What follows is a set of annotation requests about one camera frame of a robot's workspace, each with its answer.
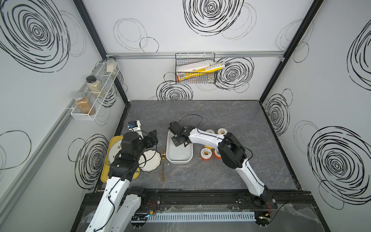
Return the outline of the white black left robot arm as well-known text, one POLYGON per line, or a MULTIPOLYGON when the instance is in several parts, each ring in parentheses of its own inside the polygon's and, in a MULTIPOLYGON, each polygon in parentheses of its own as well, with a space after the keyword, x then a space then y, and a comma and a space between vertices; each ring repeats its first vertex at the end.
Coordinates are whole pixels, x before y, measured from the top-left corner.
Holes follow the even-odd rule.
POLYGON ((142 204, 144 189, 133 189, 128 194, 125 192, 139 167, 140 157, 146 149, 157 144, 156 130, 147 132, 145 136, 136 131, 123 135, 121 149, 110 165, 104 193, 87 232, 123 232, 126 229, 142 204))

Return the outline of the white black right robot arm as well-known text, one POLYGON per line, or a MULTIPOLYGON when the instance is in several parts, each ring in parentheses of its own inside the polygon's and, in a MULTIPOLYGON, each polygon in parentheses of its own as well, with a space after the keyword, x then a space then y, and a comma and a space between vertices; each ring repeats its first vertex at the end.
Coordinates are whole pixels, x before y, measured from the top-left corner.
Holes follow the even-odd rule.
POLYGON ((193 126, 183 127, 176 121, 171 122, 168 129, 173 134, 172 142, 177 147, 200 144, 217 150, 223 163, 239 174, 251 195, 264 205, 273 203, 272 192, 259 179, 249 163, 246 154, 249 149, 244 147, 233 133, 213 134, 193 126))

